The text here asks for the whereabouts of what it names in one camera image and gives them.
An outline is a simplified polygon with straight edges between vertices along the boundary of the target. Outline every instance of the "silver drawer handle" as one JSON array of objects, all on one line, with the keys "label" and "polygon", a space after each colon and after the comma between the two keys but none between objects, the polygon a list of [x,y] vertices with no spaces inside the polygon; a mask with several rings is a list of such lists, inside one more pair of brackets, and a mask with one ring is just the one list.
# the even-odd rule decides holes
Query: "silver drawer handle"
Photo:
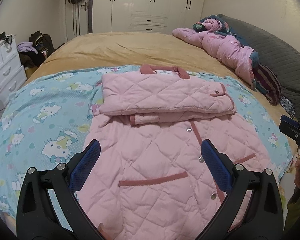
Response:
[{"label": "silver drawer handle", "polygon": [[2,74],[6,77],[10,74],[11,71],[11,67],[9,67],[9,69],[6,72],[3,72]]},{"label": "silver drawer handle", "polygon": [[13,92],[16,89],[16,87],[17,87],[17,82],[15,81],[13,86],[9,88],[9,91]]}]

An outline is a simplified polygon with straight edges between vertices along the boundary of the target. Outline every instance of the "white wardrobe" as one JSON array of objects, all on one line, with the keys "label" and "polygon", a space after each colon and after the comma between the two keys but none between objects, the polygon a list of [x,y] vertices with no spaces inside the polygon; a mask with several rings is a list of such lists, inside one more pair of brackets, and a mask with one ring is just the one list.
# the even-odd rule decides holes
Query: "white wardrobe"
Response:
[{"label": "white wardrobe", "polygon": [[171,34],[201,19],[204,0],[93,0],[93,33]]}]

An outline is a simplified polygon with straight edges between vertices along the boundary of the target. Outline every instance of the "purple cloth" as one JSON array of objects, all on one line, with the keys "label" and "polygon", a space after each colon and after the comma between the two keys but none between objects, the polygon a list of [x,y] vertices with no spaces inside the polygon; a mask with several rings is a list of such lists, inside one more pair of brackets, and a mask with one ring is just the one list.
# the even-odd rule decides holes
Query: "purple cloth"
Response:
[{"label": "purple cloth", "polygon": [[17,51],[18,52],[33,51],[34,53],[38,54],[38,51],[32,45],[33,45],[32,42],[27,42],[27,41],[19,43],[17,46]]}]

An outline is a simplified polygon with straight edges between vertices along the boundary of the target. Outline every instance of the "wall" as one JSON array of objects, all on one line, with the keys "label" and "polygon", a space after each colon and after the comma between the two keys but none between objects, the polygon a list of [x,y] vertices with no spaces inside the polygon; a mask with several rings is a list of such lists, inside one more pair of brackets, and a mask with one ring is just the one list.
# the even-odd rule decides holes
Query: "wall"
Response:
[{"label": "wall", "polygon": [[16,42],[28,41],[36,31],[49,34],[55,48],[65,42],[60,20],[60,0],[3,0],[0,5],[0,33],[16,35]]},{"label": "wall", "polygon": [[300,0],[204,0],[202,18],[218,13],[264,29],[300,52]]}]

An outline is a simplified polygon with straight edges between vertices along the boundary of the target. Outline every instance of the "metal screw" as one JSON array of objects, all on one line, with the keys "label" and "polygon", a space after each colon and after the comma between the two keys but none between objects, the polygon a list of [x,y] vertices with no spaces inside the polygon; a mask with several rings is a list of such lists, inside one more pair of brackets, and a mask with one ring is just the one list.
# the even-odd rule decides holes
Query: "metal screw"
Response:
[{"label": "metal screw", "polygon": [[31,167],[31,168],[28,170],[28,173],[29,173],[29,174],[32,174],[32,173],[34,173],[34,171],[35,171],[35,168],[34,168],[34,167]]},{"label": "metal screw", "polygon": [[60,163],[60,164],[58,164],[57,169],[63,170],[65,167],[66,167],[66,165],[64,163]]},{"label": "metal screw", "polygon": [[238,171],[243,171],[243,166],[241,164],[237,164],[235,166],[235,168],[238,170]]},{"label": "metal screw", "polygon": [[266,174],[268,174],[268,175],[272,175],[272,171],[271,171],[271,169],[266,169]]}]

